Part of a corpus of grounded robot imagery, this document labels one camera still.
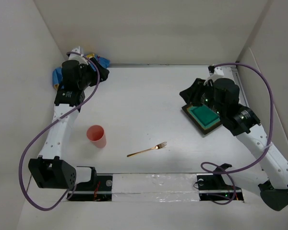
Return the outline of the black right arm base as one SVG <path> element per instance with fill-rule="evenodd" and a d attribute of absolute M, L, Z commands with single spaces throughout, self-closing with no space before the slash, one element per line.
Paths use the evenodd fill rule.
<path fill-rule="evenodd" d="M 234 201 L 244 201 L 242 190 L 236 187 L 234 194 L 233 186 L 226 184 L 221 175 L 197 173 L 193 187 L 199 191 L 200 201 L 225 203 L 232 198 Z"/>

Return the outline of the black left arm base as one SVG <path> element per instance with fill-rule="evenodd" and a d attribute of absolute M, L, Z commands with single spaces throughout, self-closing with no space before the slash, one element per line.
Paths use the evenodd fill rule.
<path fill-rule="evenodd" d="M 66 198 L 68 201 L 112 201 L 112 184 L 112 174 L 97 174 L 95 179 L 79 183 L 74 192 L 68 192 Z"/>

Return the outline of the green square plate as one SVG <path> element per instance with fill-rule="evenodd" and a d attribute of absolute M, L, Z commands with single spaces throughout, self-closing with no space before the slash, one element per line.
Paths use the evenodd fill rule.
<path fill-rule="evenodd" d="M 196 107 L 186 104 L 181 109 L 203 136 L 222 126 L 219 116 L 205 105 Z"/>

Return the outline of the pink plastic cup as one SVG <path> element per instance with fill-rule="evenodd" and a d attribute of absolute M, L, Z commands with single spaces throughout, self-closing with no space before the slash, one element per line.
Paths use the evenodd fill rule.
<path fill-rule="evenodd" d="M 94 125 L 89 127 L 86 136 L 95 147 L 102 149 L 106 146 L 107 140 L 102 126 Z"/>

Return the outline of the blue cartoon placemat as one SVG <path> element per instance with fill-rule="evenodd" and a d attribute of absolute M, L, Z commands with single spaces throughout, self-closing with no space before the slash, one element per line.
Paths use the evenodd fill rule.
<path fill-rule="evenodd" d="M 108 69 L 110 66 L 110 61 L 104 57 L 101 57 L 97 54 L 90 53 L 86 55 L 94 64 L 99 63 L 102 67 Z M 55 90 L 58 90 L 59 84 L 62 82 L 62 73 L 61 67 L 55 68 L 52 72 L 52 84 Z"/>

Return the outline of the gold fork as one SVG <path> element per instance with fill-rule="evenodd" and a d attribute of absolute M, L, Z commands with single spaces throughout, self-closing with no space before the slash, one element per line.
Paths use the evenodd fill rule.
<path fill-rule="evenodd" d="M 154 147 L 152 147 L 152 148 L 149 148 L 149 149 L 146 149 L 146 150 L 142 150 L 142 151 L 140 151 L 140 152 L 136 152 L 136 153 L 129 154 L 129 155 L 127 155 L 127 158 L 132 157 L 132 156 L 135 156 L 135 155 L 138 155 L 138 154 L 141 154 L 141 153 L 144 153 L 144 152 L 147 152 L 147 151 L 159 150 L 159 149 L 164 148 L 166 145 L 167 145 L 167 142 L 162 142 L 162 143 L 157 144 L 156 146 L 154 146 Z"/>

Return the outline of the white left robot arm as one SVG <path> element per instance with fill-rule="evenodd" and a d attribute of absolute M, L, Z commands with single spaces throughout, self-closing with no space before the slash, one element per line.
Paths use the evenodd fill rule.
<path fill-rule="evenodd" d="M 85 100 L 87 87 L 103 82 L 109 75 L 109 61 L 91 57 L 92 63 L 67 60 L 53 72 L 57 94 L 53 122 L 46 142 L 28 168 L 39 188 L 72 189 L 76 183 L 76 168 L 63 159 L 73 124 L 80 113 L 78 106 Z"/>

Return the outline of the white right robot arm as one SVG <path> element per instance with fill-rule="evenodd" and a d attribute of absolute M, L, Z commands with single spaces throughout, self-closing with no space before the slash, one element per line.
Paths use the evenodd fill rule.
<path fill-rule="evenodd" d="M 216 113 L 221 124 L 256 158 L 252 165 L 260 164 L 266 174 L 248 172 L 248 166 L 229 171 L 231 165 L 223 164 L 212 172 L 213 185 L 219 189 L 227 185 L 245 189 L 258 195 L 271 209 L 281 211 L 288 206 L 288 161 L 266 137 L 256 114 L 239 103 L 239 94 L 239 86 L 231 79 L 197 78 L 180 92 L 180 97 L 187 104 L 204 105 Z"/>

